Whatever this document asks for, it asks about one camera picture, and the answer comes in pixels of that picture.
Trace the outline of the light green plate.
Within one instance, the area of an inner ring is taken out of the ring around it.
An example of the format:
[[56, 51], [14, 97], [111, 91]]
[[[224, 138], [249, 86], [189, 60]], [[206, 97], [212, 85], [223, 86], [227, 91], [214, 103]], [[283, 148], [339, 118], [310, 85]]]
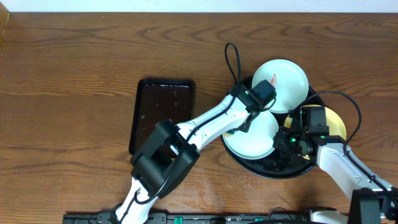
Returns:
[[247, 133], [238, 131], [231, 137], [221, 136], [226, 147], [243, 159], [261, 159], [274, 151], [273, 138], [279, 129], [274, 115], [262, 112], [252, 123]]

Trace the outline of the green and yellow sponge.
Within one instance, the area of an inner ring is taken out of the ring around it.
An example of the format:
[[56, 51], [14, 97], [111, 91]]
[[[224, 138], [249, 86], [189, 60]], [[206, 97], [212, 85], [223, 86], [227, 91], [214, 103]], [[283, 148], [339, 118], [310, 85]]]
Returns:
[[234, 131], [230, 130], [230, 131], [227, 131], [227, 132], [223, 133], [223, 136], [224, 137], [231, 137], [233, 134], [234, 134]]

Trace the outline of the yellow plate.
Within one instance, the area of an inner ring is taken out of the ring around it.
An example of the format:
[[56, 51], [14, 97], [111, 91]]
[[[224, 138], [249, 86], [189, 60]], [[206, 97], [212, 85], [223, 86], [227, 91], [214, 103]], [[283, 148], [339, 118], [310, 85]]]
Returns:
[[[285, 120], [284, 127], [290, 128], [296, 131], [302, 131], [300, 127], [300, 108], [294, 112], [292, 115], [288, 116]], [[304, 158], [310, 160], [317, 156], [318, 148], [321, 145], [323, 139], [330, 136], [336, 136], [341, 139], [346, 139], [346, 127], [343, 120], [334, 112], [332, 109], [325, 107], [326, 110], [326, 123], [329, 126], [329, 135], [327, 136], [311, 136], [315, 141], [315, 155], [305, 156]]]

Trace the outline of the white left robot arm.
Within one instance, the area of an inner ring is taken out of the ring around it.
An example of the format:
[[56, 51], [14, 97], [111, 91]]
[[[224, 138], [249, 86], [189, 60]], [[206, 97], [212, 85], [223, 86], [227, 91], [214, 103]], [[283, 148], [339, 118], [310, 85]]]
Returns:
[[156, 124], [131, 157], [131, 189], [115, 210], [114, 222], [144, 223], [154, 202], [186, 178], [200, 150], [221, 134], [242, 126], [259, 111], [260, 102], [259, 93], [238, 85], [220, 104], [195, 119], [177, 125], [169, 120]]

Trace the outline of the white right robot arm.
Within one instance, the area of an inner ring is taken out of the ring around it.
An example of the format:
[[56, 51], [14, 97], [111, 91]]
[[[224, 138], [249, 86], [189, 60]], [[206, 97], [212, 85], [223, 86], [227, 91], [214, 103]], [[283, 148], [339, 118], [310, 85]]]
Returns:
[[298, 156], [308, 156], [326, 172], [350, 200], [349, 213], [331, 210], [309, 212], [312, 223], [380, 223], [397, 221], [397, 187], [366, 167], [341, 136], [331, 136], [328, 126], [302, 130], [280, 127], [273, 146]]

